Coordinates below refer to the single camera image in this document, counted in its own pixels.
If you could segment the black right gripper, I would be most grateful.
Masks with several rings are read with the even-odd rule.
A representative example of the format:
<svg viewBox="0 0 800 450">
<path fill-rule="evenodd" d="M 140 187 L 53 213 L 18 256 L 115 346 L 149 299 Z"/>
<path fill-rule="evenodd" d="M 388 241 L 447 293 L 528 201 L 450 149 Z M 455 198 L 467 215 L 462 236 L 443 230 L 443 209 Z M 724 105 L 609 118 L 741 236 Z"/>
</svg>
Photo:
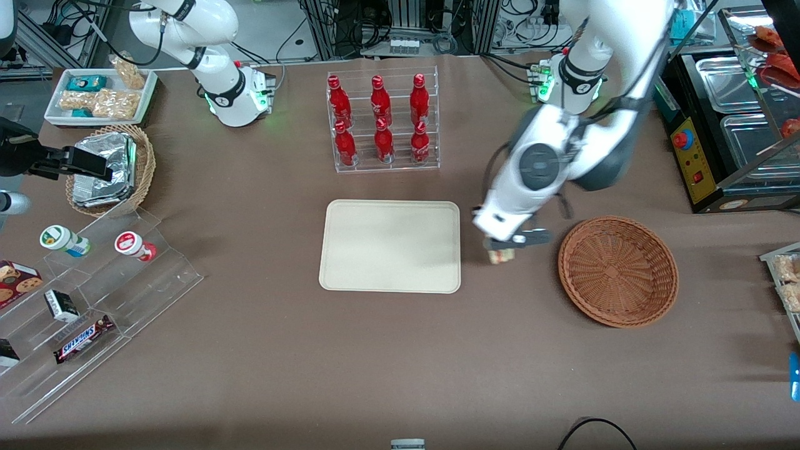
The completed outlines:
<svg viewBox="0 0 800 450">
<path fill-rule="evenodd" d="M 1 176 L 21 174 L 58 179 L 60 174 L 87 176 L 104 182 L 113 180 L 105 157 L 80 148 L 44 146 L 37 134 L 5 117 L 1 119 Z"/>
</svg>

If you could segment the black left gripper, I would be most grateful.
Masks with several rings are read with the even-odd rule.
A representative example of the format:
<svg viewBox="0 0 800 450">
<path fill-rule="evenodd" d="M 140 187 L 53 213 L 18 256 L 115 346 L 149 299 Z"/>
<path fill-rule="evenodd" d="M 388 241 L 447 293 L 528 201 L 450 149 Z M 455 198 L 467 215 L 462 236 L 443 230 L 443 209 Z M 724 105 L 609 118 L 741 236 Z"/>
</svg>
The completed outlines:
<svg viewBox="0 0 800 450">
<path fill-rule="evenodd" d="M 512 234 L 508 240 L 499 240 L 491 237 L 486 237 L 484 240 L 484 248 L 489 253 L 496 253 L 498 249 L 517 249 L 537 245 L 544 245 L 551 242 L 551 233 L 546 229 L 531 229 L 525 230 L 524 233 Z"/>
</svg>

